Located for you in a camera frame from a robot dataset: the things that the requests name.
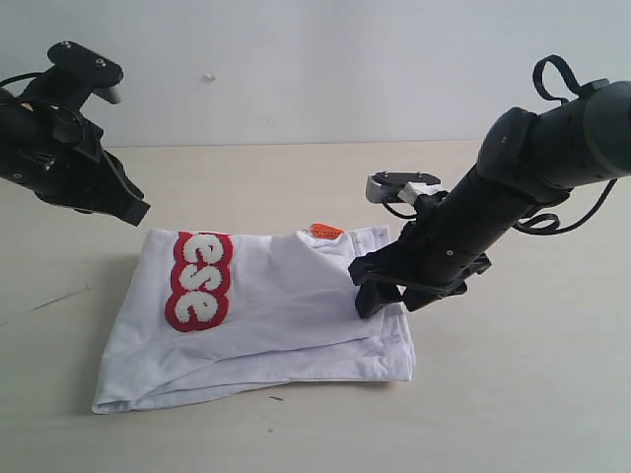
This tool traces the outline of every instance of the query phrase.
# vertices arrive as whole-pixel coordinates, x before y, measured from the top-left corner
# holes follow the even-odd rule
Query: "folded shirt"
[[[409,380],[402,306],[360,319],[347,269],[388,243],[386,227],[336,239],[150,230],[93,411],[174,407],[293,381]]]

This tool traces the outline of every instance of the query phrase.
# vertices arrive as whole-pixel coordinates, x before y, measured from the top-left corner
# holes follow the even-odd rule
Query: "table surface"
[[[0,470],[622,472],[631,468],[631,180],[584,229],[510,232],[469,293],[409,315],[409,383],[293,384],[100,416],[100,356],[150,228],[287,234],[401,221],[368,174],[451,188],[478,143],[114,150],[152,204],[139,228],[0,182]],[[577,189],[571,222],[600,185]],[[279,402],[269,396],[282,397]]]

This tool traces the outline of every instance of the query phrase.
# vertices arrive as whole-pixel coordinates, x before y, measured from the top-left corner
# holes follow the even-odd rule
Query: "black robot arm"
[[[546,63],[561,72],[578,96],[575,100],[545,91],[541,76]],[[507,111],[488,132],[476,164],[451,192],[437,190],[439,181],[428,174],[380,172],[369,179],[369,200],[388,208],[407,201],[416,214],[397,241],[356,258],[349,267],[360,286],[356,307],[361,317],[387,304],[404,302],[416,310],[465,293],[465,280],[491,265],[484,251],[505,232],[571,231],[596,212],[618,177],[631,173],[630,82],[598,80],[579,86],[556,55],[537,63],[533,79],[542,97],[561,105],[541,115],[517,107]],[[556,215],[535,216],[568,199],[575,187],[599,181],[609,183],[577,224],[559,228]],[[397,286],[405,288],[403,294]]]
[[[120,161],[101,146],[102,129],[79,111],[90,94],[117,102],[118,64],[71,41],[48,50],[43,73],[0,82],[0,177],[42,201],[138,225],[149,205]],[[32,79],[14,97],[4,86]]]

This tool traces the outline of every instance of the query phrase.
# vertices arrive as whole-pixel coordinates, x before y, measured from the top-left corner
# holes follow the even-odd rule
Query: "mark on table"
[[[80,294],[86,293],[86,292],[90,291],[91,289],[92,288],[90,286],[86,286],[85,288],[82,288],[82,289],[80,289],[78,291],[73,291],[72,293],[68,293],[65,296],[61,296],[60,298],[53,299],[52,301],[48,301],[47,303],[44,303],[42,305],[38,305],[37,307],[32,308],[31,312],[35,312],[36,310],[40,310],[41,308],[47,307],[49,305],[56,304],[56,303],[59,303],[61,301],[65,301],[66,299],[70,299],[70,298],[72,298],[74,296],[78,296]]]

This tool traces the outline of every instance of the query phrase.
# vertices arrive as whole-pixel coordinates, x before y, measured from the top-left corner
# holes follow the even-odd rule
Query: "orange tag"
[[[314,237],[324,239],[336,239],[344,233],[343,230],[325,224],[313,224],[309,230]]]

